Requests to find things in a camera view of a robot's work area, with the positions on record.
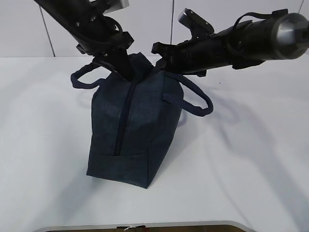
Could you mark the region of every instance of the black strap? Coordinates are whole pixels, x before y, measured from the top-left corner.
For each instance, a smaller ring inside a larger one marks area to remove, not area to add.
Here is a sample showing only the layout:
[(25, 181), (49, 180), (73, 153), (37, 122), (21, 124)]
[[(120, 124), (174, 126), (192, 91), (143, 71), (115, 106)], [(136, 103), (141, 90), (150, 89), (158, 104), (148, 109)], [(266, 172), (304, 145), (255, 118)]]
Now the black strap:
[(255, 18), (259, 18), (259, 19), (269, 19), (269, 18), (279, 18), (279, 17), (282, 17), (283, 15), (286, 15), (286, 14), (288, 14), (288, 9), (273, 11), (271, 14), (259, 14), (259, 13), (255, 13), (255, 12), (248, 12), (248, 13), (244, 14), (243, 16), (239, 17), (236, 20), (236, 22), (233, 26), (233, 30), (235, 30), (237, 28), (237, 25), (239, 24), (241, 19), (245, 16), (252, 16), (252, 17), (255, 17)]
[(78, 80), (86, 73), (89, 73), (92, 70), (97, 69), (98, 67), (100, 66), (94, 63), (90, 63), (90, 64), (83, 66), (80, 70), (76, 71), (75, 73), (73, 73), (71, 75), (71, 82), (72, 82), (73, 88), (93, 89), (95, 87), (102, 85), (105, 81), (105, 79), (102, 79), (102, 78), (98, 79), (97, 81), (91, 84), (86, 84)]
[(166, 73), (166, 76), (179, 81), (184, 86), (188, 87), (190, 90), (195, 92), (198, 96), (200, 96), (202, 99), (205, 100), (205, 102), (208, 105), (208, 108), (202, 109), (199, 106), (194, 106), (183, 99), (177, 99), (173, 95), (167, 94), (167, 93), (163, 94), (163, 100), (171, 104), (178, 105), (180, 108), (199, 117), (204, 117), (213, 112), (213, 104), (212, 104), (211, 99), (196, 84), (194, 84), (192, 81), (190, 81), (189, 79), (187, 79), (186, 77), (182, 75)]

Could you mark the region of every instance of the white tabletop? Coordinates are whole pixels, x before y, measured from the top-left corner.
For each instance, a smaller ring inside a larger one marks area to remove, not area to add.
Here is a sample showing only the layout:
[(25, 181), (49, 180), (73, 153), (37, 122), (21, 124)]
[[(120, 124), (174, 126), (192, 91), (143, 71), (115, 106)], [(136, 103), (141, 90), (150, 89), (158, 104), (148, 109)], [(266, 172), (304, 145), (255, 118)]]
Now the white tabletop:
[(148, 189), (86, 176), (94, 90), (73, 89), (70, 74), (89, 61), (0, 58), (1, 232), (221, 223), (309, 231), (309, 56), (192, 76), (215, 112), (183, 114)]

